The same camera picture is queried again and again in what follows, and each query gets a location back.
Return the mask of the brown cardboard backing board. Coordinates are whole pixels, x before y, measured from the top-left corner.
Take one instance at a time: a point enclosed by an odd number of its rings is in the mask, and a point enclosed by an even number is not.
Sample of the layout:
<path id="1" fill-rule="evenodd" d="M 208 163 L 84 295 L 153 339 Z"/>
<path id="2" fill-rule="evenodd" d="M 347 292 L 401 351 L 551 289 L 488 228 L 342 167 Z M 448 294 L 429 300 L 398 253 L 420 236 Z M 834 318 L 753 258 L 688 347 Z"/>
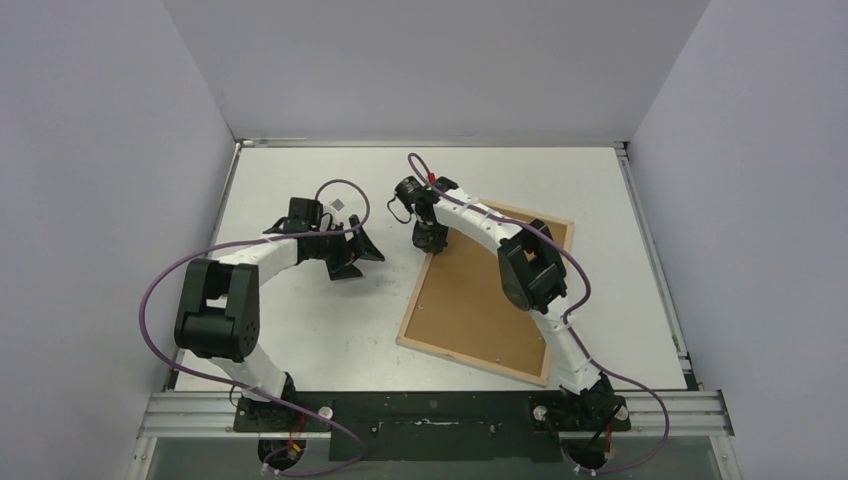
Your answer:
<path id="1" fill-rule="evenodd" d="M 532 318 L 505 296 L 496 255 L 455 229 L 447 242 L 426 256 L 396 343 L 545 386 L 551 353 Z"/>

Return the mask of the white wooden picture frame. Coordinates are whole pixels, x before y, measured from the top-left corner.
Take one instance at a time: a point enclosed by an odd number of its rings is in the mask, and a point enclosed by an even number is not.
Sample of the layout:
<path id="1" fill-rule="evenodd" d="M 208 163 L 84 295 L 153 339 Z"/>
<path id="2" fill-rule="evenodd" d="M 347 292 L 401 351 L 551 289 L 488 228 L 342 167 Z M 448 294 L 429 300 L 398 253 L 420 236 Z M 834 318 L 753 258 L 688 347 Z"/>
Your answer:
<path id="1" fill-rule="evenodd" d="M 522 233 L 529 212 L 500 204 L 440 203 L 447 246 L 426 257 L 401 323 L 399 345 L 539 386 L 579 391 L 597 372 L 566 329 L 569 300 L 524 311 L 504 293 L 502 241 Z"/>

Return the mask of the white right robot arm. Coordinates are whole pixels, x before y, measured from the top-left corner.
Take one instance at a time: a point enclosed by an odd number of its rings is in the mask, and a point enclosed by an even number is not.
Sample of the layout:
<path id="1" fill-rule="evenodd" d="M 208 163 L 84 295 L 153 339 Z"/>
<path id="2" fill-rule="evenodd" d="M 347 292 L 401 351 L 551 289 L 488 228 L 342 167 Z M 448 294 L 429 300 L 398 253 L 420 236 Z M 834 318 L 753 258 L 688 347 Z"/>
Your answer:
<path id="1" fill-rule="evenodd" d="M 526 223 L 504 216 L 446 177 L 424 185 L 409 176 L 395 187 L 394 196 L 415 221 L 416 248 L 439 254 L 455 230 L 496 257 L 505 297 L 530 316 L 551 354 L 553 384 L 564 393 L 565 414 L 572 425 L 597 430 L 628 421 L 624 399 L 566 325 L 570 306 L 566 266 L 543 221 Z"/>

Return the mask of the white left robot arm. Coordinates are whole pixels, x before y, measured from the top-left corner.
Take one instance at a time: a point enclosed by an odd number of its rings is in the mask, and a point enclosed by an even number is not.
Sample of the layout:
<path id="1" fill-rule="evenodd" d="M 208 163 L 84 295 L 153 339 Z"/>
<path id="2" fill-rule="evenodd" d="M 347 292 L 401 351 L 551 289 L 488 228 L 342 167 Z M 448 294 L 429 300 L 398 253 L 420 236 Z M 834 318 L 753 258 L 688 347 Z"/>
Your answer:
<path id="1" fill-rule="evenodd" d="M 265 230 L 256 245 L 218 259 L 189 262 L 174 339 L 178 347 L 210 360 L 246 396 L 261 402 L 259 416 L 282 431 L 297 420 L 293 380 L 260 347 L 260 288 L 305 261 L 324 262 L 331 280 L 362 277 L 358 260 L 382 262 L 383 253 L 357 215 L 339 206 L 293 197 L 288 212 Z"/>

